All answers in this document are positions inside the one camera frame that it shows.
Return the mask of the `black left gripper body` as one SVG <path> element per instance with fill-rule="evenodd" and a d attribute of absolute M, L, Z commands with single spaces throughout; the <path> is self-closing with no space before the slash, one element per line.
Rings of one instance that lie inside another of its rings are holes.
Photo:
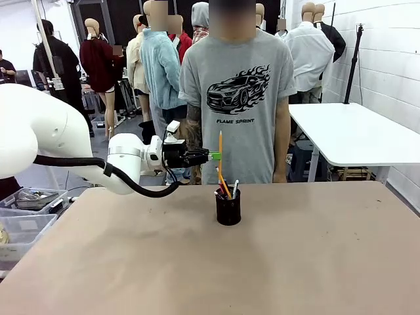
<path fill-rule="evenodd" d="M 187 146 L 185 140 L 176 140 L 175 142 L 167 142 L 165 140 L 162 148 L 163 166 L 170 169 L 187 168 L 186 152 Z"/>

